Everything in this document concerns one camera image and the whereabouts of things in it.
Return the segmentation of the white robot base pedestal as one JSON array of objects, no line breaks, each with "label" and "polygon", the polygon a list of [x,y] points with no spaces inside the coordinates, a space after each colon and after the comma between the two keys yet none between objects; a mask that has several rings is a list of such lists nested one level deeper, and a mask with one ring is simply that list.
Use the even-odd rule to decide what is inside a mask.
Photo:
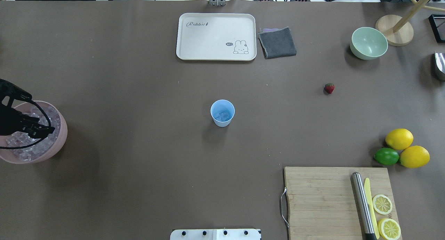
[{"label": "white robot base pedestal", "polygon": [[261,240],[259,229],[177,229],[170,240]]}]

